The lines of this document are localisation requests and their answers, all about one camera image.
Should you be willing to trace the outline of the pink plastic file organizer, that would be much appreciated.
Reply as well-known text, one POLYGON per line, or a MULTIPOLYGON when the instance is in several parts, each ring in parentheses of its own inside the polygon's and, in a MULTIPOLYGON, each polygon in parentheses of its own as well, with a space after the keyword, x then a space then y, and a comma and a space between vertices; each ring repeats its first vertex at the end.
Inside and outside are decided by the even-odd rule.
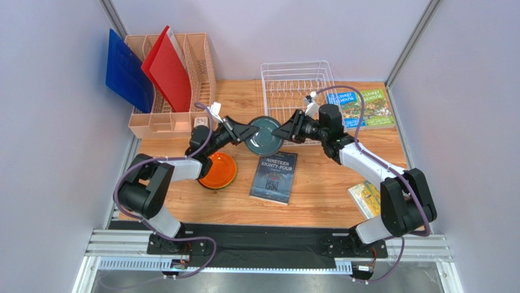
POLYGON ((196 108, 193 104, 201 102, 210 106, 217 100, 217 82, 207 34, 175 34, 175 38, 187 62, 192 86, 190 110, 173 111, 160 91, 156 90, 150 113, 143 113, 133 108, 128 126, 138 139, 190 137, 195 120, 208 117, 205 111, 196 108))

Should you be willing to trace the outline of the blue plastic folder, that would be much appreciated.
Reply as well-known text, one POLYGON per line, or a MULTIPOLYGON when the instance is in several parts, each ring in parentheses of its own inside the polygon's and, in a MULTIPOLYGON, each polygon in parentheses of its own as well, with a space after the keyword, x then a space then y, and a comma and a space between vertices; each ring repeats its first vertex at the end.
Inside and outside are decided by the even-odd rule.
POLYGON ((155 90, 141 69, 142 61, 113 30, 109 30, 106 85, 137 110, 150 113, 155 90))

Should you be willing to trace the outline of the white power adapter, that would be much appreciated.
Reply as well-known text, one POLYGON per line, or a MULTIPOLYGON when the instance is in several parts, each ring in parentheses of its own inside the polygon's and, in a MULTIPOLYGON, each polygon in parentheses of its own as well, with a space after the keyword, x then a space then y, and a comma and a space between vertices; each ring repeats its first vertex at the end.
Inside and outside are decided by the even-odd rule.
POLYGON ((209 118, 208 117, 196 117, 194 119, 193 127, 196 128, 198 126, 209 127, 209 118))

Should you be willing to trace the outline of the Nineteen Eighty-Four book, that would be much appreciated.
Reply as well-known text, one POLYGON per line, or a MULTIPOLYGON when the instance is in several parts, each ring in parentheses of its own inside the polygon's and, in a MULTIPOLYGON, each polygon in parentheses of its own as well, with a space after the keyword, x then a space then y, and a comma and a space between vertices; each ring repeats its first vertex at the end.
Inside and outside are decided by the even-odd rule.
POLYGON ((297 158, 297 153, 282 151, 260 157, 249 196, 288 205, 297 158))

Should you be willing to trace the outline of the red plastic folder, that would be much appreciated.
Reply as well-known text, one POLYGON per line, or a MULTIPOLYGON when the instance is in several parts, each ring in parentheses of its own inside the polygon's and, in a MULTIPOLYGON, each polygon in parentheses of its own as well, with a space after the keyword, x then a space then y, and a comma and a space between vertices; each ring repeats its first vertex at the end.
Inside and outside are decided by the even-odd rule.
POLYGON ((181 48, 170 26, 165 26, 141 65, 174 112, 188 112, 192 86, 181 48))

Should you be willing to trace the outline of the green treehouse book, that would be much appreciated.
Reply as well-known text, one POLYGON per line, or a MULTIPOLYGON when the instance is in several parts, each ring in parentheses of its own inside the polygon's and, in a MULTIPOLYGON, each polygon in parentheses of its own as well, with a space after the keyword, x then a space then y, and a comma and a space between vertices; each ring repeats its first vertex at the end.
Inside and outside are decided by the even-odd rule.
POLYGON ((383 89, 360 91, 364 98, 364 122, 367 128, 393 128, 394 116, 383 89))

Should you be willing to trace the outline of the black base mat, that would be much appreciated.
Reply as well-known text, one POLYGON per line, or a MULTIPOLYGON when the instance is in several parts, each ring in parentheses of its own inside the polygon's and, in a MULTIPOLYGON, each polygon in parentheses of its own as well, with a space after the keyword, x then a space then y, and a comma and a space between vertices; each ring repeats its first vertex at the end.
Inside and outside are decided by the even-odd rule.
POLYGON ((352 252, 345 228, 187 223, 181 238, 211 237, 217 252, 210 267, 244 269, 332 269, 335 258, 386 259, 386 244, 352 252))

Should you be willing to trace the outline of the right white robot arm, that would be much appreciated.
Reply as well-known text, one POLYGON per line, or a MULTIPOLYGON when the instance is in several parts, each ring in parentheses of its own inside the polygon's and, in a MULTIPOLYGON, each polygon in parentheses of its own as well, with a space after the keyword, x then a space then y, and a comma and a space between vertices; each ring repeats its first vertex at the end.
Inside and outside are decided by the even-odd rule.
POLYGON ((307 139, 319 141, 329 158, 354 170, 378 188, 380 214, 350 228, 353 243, 368 245, 406 234, 429 236, 430 223, 437 213, 424 173, 417 168, 398 168, 365 148, 356 137, 344 131, 337 106, 320 106, 318 116, 315 120, 302 110, 296 110, 272 134, 294 143, 307 139))

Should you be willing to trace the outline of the yellow illustrated book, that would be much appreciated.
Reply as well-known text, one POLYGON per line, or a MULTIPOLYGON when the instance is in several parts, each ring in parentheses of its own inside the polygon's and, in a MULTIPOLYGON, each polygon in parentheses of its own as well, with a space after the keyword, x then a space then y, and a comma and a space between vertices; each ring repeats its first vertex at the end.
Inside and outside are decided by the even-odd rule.
POLYGON ((380 192, 369 181, 349 188, 348 194, 365 220, 380 215, 380 192))

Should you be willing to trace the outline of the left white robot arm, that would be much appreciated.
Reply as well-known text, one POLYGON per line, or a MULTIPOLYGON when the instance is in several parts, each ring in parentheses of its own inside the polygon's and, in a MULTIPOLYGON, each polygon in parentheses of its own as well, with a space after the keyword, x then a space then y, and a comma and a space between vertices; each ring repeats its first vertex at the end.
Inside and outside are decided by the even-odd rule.
POLYGON ((238 145, 254 136, 259 127, 228 116, 217 127, 193 128, 183 157, 151 157, 138 154, 118 180, 113 193, 117 208, 142 222, 153 234, 175 244, 184 225, 164 206, 170 183, 204 178, 212 167, 210 156, 228 144, 238 145))

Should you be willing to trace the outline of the dark grey plate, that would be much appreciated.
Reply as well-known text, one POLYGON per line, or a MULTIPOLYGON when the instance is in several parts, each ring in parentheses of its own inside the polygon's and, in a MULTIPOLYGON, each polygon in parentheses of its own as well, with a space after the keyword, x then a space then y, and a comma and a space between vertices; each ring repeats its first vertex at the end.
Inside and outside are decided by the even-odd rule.
POLYGON ((249 122, 249 125, 258 128, 258 130, 245 141, 246 147, 253 154, 258 156, 271 156, 281 149, 283 139, 272 135, 272 132, 281 126, 276 119, 261 116, 253 119, 249 122))

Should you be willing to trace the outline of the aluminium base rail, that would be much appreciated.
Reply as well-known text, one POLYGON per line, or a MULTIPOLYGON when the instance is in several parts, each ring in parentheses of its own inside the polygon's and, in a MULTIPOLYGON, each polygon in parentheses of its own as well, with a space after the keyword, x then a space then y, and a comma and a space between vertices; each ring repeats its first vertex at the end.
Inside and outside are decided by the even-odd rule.
POLYGON ((442 235, 356 258, 345 229, 199 225, 169 248, 139 225, 94 230, 74 292, 463 292, 442 235))

